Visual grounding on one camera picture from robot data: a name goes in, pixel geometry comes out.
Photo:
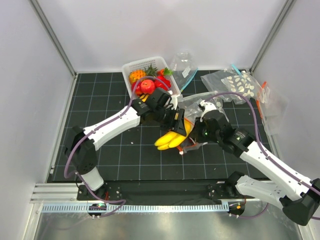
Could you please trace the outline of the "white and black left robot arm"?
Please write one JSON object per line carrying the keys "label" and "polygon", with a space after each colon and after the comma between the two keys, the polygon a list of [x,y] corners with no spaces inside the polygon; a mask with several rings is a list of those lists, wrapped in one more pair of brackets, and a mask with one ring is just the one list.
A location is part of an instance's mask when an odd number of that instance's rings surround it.
{"label": "white and black left robot arm", "polygon": [[162,88],[157,88],[146,100],[131,98],[128,105],[113,116],[92,126],[74,126],[67,137],[64,155],[94,200],[106,195],[104,180],[97,164],[96,152],[108,141],[145,122],[157,122],[160,128],[186,137],[185,110],[178,100]]}

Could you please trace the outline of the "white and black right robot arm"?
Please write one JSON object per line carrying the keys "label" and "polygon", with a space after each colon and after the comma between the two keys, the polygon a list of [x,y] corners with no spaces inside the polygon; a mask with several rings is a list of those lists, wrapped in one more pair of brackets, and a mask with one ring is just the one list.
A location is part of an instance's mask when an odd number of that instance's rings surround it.
{"label": "white and black right robot arm", "polygon": [[306,226],[320,206],[320,180],[295,171],[272,154],[256,136],[244,128],[234,128],[225,115],[211,110],[195,119],[190,133],[198,143],[215,142],[225,152],[249,163],[272,183],[265,183],[235,171],[228,177],[225,192],[258,198],[275,207],[294,223]]}

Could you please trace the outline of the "yellow banana bunch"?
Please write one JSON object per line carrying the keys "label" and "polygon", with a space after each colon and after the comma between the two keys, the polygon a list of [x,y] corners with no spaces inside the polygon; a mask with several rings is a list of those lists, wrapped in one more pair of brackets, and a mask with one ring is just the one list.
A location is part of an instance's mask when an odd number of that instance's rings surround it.
{"label": "yellow banana bunch", "polygon": [[174,131],[169,131],[165,135],[161,136],[154,143],[154,146],[157,147],[159,151],[178,147],[184,140],[188,138],[190,132],[194,128],[194,124],[186,118],[184,119],[184,125],[187,133],[186,136],[180,135]]}

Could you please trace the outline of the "orange zipper clear bag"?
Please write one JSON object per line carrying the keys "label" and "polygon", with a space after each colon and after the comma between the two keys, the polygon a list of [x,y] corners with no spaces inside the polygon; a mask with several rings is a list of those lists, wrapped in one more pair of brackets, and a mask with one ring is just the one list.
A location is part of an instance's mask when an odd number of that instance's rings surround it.
{"label": "orange zipper clear bag", "polygon": [[[211,97],[212,94],[213,92],[193,94],[184,97],[183,100],[178,103],[178,106],[185,110],[184,117],[190,122],[192,131],[195,129],[196,118],[200,118],[204,112],[201,110],[199,105],[201,102]],[[202,142],[196,140],[192,131],[190,132],[189,136],[177,147],[179,154],[182,156],[189,151],[198,150],[200,147],[208,144],[207,140]]]}

